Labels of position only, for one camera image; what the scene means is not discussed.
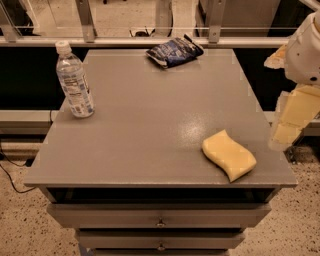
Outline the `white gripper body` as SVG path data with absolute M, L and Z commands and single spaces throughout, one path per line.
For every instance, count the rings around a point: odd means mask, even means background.
M 297 84 L 320 85 L 320 14 L 307 16 L 290 37 L 285 76 Z

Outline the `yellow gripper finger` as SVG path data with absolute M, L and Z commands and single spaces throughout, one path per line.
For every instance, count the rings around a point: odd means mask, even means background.
M 264 66 L 271 69 L 280 69 L 284 67 L 285 53 L 287 45 L 284 44 L 271 54 L 264 62 Z
M 275 119 L 271 126 L 269 148 L 285 151 L 319 112 L 318 85 L 298 84 L 290 93 L 282 92 L 277 101 Z

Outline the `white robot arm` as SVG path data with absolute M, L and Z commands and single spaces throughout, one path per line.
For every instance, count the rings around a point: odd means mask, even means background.
M 320 112 L 320 10 L 308 15 L 264 66 L 283 68 L 285 77 L 296 84 L 277 100 L 268 141 L 272 150 L 285 151 Z

